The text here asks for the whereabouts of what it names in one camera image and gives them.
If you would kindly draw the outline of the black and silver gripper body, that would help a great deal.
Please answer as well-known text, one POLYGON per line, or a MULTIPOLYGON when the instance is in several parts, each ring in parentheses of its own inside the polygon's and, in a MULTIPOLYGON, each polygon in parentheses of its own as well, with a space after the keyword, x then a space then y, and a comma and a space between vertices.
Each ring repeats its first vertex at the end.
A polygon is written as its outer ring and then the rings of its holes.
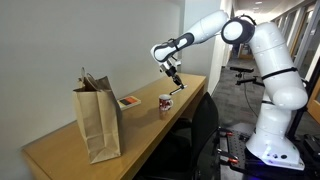
POLYGON ((177 67, 181 65, 179 60, 167 60, 160 64, 160 71, 168 77, 174 77, 177 73, 177 67))

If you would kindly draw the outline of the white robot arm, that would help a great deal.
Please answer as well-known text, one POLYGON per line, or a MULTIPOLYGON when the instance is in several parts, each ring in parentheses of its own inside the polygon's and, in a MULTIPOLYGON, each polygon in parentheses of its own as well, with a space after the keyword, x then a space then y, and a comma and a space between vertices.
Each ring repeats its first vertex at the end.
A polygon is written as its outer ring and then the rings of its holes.
POLYGON ((249 46, 264 86, 257 123, 246 149, 267 166, 304 170, 301 153, 285 136, 285 131, 292 112, 307 104, 308 95, 275 23, 257 24, 246 15, 230 18, 226 12, 218 10, 197 21, 181 36, 154 45, 150 53, 160 70, 184 89, 173 55, 216 35, 226 44, 249 46))

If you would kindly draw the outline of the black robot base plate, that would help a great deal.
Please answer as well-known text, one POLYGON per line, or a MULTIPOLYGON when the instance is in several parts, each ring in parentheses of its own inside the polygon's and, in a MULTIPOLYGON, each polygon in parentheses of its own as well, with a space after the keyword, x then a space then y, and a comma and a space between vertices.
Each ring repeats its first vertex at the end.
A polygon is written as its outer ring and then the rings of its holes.
POLYGON ((319 162, 302 142, 284 138, 276 145, 271 140, 251 143, 250 133, 223 129, 227 150, 219 150, 224 164, 247 175, 249 180, 320 180, 319 162))

